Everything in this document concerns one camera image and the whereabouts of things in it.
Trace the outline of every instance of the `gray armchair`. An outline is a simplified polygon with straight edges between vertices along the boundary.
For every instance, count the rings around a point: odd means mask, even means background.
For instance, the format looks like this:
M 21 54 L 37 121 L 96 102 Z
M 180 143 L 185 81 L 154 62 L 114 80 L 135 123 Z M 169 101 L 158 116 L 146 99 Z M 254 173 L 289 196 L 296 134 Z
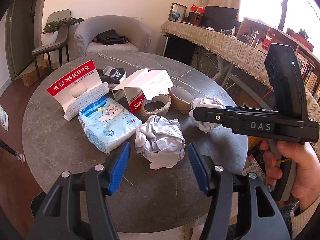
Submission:
M 126 36 L 129 43 L 105 46 L 92 42 L 99 33 L 111 29 L 115 29 L 120 36 Z M 75 57 L 80 58 L 90 53 L 113 50 L 148 52 L 151 39 L 151 31 L 134 18 L 115 15 L 96 16 L 79 24 L 74 36 Z

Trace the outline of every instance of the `red and white packaging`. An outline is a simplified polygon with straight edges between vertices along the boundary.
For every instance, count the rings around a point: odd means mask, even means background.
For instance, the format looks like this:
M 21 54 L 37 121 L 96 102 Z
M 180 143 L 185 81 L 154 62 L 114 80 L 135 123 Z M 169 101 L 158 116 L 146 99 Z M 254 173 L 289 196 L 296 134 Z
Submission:
M 93 61 L 89 60 L 60 78 L 47 91 L 62 105 L 63 117 L 70 121 L 82 107 L 107 94 L 109 87 L 108 83 L 102 83 Z
M 125 96 L 131 112 L 135 114 L 140 110 L 145 98 L 152 100 L 160 94 L 168 94 L 169 88 L 172 86 L 173 83 L 166 70 L 153 69 L 148 71 L 145 68 L 137 70 L 126 78 L 112 90 L 112 93 L 116 101 Z

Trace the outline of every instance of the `blue globe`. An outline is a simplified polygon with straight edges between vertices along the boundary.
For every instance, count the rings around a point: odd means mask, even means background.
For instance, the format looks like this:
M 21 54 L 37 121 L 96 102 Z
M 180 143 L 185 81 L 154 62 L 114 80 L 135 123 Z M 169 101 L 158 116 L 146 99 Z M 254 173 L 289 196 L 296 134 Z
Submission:
M 178 12 L 174 12 L 172 14 L 172 18 L 175 19 L 175 20 L 178 20 L 180 18 L 180 14 Z

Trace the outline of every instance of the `metal bolt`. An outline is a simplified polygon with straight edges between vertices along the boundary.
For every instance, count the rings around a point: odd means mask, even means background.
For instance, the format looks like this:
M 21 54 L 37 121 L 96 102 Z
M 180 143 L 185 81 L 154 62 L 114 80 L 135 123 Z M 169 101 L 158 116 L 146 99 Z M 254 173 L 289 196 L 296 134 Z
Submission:
M 249 178 L 256 179 L 257 178 L 257 174 L 255 174 L 254 172 L 250 172 L 249 173 Z
M 97 165 L 94 167 L 94 169 L 95 169 L 96 171 L 102 171 L 102 170 L 104 169 L 104 166 L 103 166 L 102 164 L 97 164 Z
M 61 177 L 63 178 L 67 178 L 70 176 L 70 172 L 69 171 L 64 171 L 63 173 L 61 173 Z
M 216 171 L 218 171 L 218 172 L 222 172 L 222 171 L 224 170 L 224 168 L 223 168 L 222 166 L 220 166 L 220 165 L 215 166 L 214 169 L 215 169 Z

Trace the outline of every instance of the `green leaves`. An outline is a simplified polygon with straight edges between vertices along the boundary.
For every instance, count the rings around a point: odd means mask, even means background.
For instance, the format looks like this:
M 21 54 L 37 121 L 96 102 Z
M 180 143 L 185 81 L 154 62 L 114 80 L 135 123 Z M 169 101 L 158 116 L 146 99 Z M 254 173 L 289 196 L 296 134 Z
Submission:
M 68 18 L 64 18 L 61 20 L 56 20 L 55 22 L 49 22 L 45 25 L 45 27 L 43 28 L 43 33 L 52 33 L 52 32 L 56 32 L 58 31 L 60 28 L 66 27 L 66 26 L 76 26 L 78 25 L 80 22 L 83 22 L 84 19 L 79 18 L 72 18 L 70 17 Z

